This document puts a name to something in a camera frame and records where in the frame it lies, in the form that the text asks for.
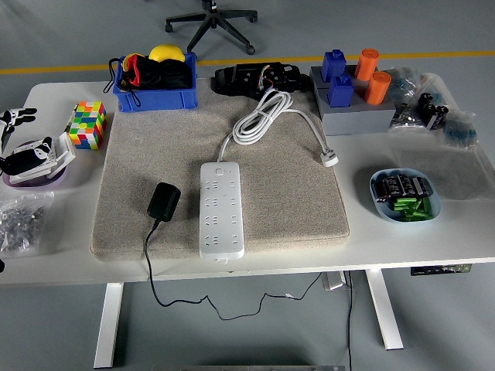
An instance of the white power strip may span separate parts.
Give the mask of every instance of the white power strip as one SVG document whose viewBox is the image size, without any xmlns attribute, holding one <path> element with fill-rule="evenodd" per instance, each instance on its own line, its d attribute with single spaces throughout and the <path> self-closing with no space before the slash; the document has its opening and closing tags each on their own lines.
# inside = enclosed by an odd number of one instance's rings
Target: white power strip
<svg viewBox="0 0 495 371">
<path fill-rule="evenodd" d="M 244 255 L 239 165 L 202 164 L 200 182 L 200 256 L 224 262 L 239 259 Z"/>
</svg>

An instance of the office chair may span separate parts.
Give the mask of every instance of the office chair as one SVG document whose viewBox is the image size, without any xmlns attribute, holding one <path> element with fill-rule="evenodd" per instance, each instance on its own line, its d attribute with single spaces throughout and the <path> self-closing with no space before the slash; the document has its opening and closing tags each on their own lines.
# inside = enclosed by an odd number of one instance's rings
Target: office chair
<svg viewBox="0 0 495 371">
<path fill-rule="evenodd" d="M 172 22 L 192 22 L 203 21 L 201 27 L 197 30 L 196 35 L 187 46 L 187 52 L 191 53 L 193 47 L 200 41 L 209 28 L 215 29 L 219 25 L 222 29 L 229 32 L 233 37 L 246 46 L 246 53 L 252 56 L 254 47 L 249 43 L 239 31 L 237 31 L 228 21 L 230 18 L 245 17 L 249 22 L 254 23 L 258 20 L 258 12 L 255 10 L 219 10 L 215 0 L 201 0 L 203 9 L 207 12 L 178 15 L 166 19 L 166 32 L 172 32 Z"/>
</svg>

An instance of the black pouch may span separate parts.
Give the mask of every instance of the black pouch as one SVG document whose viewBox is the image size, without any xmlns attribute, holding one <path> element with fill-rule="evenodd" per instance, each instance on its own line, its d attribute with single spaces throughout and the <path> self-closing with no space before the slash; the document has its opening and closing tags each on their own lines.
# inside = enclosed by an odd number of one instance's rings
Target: black pouch
<svg viewBox="0 0 495 371">
<path fill-rule="evenodd" d="M 134 54 L 127 58 L 127 66 L 122 67 L 122 75 L 119 81 L 115 81 L 113 63 L 122 64 L 123 60 L 113 58 L 108 62 L 111 80 L 104 88 L 107 93 L 114 83 L 119 89 L 131 92 L 136 106 L 141 106 L 141 101 L 135 95 L 134 90 L 177 90 L 191 89 L 193 87 L 193 72 L 187 64 L 179 60 L 163 60 L 157 62 L 145 56 Z"/>
</svg>

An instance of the black power adapter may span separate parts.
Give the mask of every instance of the black power adapter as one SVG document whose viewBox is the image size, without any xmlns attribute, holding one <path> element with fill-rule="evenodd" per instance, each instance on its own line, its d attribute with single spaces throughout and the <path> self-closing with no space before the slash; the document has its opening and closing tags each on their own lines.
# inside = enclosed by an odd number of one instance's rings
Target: black power adapter
<svg viewBox="0 0 495 371">
<path fill-rule="evenodd" d="M 156 186 L 148 206 L 148 215 L 156 222 L 169 222 L 176 211 L 180 190 L 174 185 L 161 182 Z"/>
</svg>

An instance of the red fabric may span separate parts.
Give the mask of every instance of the red fabric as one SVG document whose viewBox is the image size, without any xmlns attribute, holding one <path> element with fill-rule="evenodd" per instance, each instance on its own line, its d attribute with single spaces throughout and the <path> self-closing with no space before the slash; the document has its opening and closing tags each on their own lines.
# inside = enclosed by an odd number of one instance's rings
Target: red fabric
<svg viewBox="0 0 495 371">
<path fill-rule="evenodd" d="M 141 76 L 139 76 L 139 69 L 137 68 L 137 60 L 138 60 L 137 54 L 134 54 L 127 59 L 128 71 L 134 71 L 135 74 L 135 78 L 129 80 L 129 83 L 131 83 L 135 87 L 138 87 L 139 84 L 141 83 Z"/>
</svg>

